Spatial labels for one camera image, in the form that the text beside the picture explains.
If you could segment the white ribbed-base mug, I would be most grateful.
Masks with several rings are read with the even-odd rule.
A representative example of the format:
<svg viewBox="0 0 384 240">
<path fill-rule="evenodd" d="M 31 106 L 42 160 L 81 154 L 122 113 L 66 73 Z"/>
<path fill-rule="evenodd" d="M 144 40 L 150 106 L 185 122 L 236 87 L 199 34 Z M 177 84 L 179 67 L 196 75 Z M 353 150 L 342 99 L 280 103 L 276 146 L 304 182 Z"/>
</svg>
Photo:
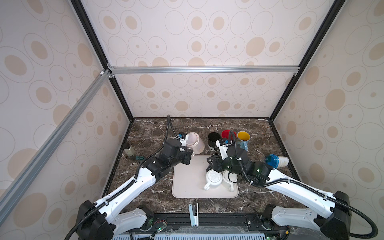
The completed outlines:
<svg viewBox="0 0 384 240">
<path fill-rule="evenodd" d="M 204 190 L 208 191 L 209 189 L 217 188 L 222 184 L 223 176 L 221 173 L 218 173 L 214 170 L 209 170 L 206 173 L 206 184 L 204 186 Z"/>
</svg>

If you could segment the pink iridescent mug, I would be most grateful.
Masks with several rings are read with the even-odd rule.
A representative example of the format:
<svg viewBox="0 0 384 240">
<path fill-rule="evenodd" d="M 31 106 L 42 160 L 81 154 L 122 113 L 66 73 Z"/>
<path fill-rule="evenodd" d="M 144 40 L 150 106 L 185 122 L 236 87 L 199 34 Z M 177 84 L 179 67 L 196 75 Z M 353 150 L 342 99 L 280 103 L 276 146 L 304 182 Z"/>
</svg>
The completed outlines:
<svg viewBox="0 0 384 240">
<path fill-rule="evenodd" d="M 192 149 L 195 155 L 201 154 L 205 149 L 205 144 L 201 137 L 195 132 L 190 132 L 187 136 L 186 147 Z"/>
</svg>

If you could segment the plain white mug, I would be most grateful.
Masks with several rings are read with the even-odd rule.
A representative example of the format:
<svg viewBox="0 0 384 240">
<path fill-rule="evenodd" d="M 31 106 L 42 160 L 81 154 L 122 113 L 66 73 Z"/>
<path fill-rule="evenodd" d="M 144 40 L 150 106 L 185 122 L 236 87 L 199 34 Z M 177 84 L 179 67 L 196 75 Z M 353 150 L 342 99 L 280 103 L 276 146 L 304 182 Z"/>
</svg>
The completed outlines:
<svg viewBox="0 0 384 240">
<path fill-rule="evenodd" d="M 222 176 L 222 185 L 225 187 L 226 190 L 234 192 L 238 181 L 238 175 L 233 174 L 229 171 L 223 171 Z"/>
</svg>

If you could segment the black white mug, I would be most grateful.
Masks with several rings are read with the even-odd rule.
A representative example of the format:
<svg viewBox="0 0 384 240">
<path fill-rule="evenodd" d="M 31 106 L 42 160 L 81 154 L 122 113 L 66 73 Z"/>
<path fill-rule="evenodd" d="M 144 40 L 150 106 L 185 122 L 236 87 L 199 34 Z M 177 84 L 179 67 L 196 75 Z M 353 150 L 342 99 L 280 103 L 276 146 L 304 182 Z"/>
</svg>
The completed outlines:
<svg viewBox="0 0 384 240">
<path fill-rule="evenodd" d="M 208 146 L 212 151 L 217 151 L 219 148 L 217 147 L 216 141 L 220 140 L 222 137 L 217 132 L 211 132 L 208 134 Z"/>
</svg>

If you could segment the black skull mug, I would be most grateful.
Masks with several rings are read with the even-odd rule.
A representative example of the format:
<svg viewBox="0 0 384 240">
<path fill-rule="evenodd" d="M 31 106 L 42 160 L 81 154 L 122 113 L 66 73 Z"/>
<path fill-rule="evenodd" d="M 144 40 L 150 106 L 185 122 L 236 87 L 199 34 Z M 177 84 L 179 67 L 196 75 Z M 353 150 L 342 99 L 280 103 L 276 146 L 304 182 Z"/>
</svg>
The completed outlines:
<svg viewBox="0 0 384 240">
<path fill-rule="evenodd" d="M 237 133 L 233 130 L 224 130 L 221 133 L 222 138 L 227 139 L 228 141 L 235 141 L 237 139 Z"/>
</svg>

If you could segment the blue butterfly mug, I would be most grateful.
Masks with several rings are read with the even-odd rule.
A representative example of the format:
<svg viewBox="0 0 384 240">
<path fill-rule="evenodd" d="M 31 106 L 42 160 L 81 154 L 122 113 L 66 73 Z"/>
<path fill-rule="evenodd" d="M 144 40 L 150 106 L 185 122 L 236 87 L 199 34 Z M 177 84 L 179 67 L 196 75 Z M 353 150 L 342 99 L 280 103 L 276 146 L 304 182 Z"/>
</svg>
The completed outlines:
<svg viewBox="0 0 384 240">
<path fill-rule="evenodd" d="M 238 144 L 241 149 L 244 149 L 246 152 L 248 151 L 248 143 L 249 140 L 251 139 L 251 136 L 249 133 L 245 131 L 240 131 L 237 133 L 237 139 L 238 139 Z"/>
</svg>

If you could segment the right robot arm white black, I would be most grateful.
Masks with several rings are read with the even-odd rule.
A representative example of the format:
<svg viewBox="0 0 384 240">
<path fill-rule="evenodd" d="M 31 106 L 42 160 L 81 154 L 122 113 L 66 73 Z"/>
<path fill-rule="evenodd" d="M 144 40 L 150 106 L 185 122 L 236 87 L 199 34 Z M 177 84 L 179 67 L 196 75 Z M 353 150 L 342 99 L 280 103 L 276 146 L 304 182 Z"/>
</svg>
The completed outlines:
<svg viewBox="0 0 384 240">
<path fill-rule="evenodd" d="M 220 154 L 207 159 L 211 170 L 241 176 L 249 185 L 279 192 L 303 205 L 304 209 L 283 208 L 268 205 L 261 216 L 263 227 L 270 230 L 274 226 L 294 226 L 321 232 L 330 240 L 373 239 L 378 227 L 367 215 L 350 206 L 349 196 L 341 191 L 336 193 L 321 191 L 297 181 L 264 162 L 252 162 L 246 150 L 242 149 L 233 131 L 228 138 L 216 140 Z M 351 232 L 352 214 L 364 219 L 371 232 L 355 234 Z"/>
</svg>

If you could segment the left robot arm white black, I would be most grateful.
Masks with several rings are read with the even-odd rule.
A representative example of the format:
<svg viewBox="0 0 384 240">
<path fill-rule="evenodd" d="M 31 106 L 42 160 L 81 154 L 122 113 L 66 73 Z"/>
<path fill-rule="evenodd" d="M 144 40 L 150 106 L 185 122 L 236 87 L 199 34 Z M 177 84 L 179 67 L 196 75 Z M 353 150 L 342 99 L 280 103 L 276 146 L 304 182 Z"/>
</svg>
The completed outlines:
<svg viewBox="0 0 384 240">
<path fill-rule="evenodd" d="M 86 200 L 78 210 L 75 225 L 66 235 L 77 234 L 80 240 L 111 240 L 113 237 L 152 225 L 153 213 L 147 208 L 121 211 L 146 189 L 164 178 L 178 164 L 189 165 L 193 150 L 187 148 L 188 135 L 180 132 L 174 138 L 165 136 L 163 145 L 144 161 L 135 174 L 110 194 L 95 202 Z"/>
</svg>

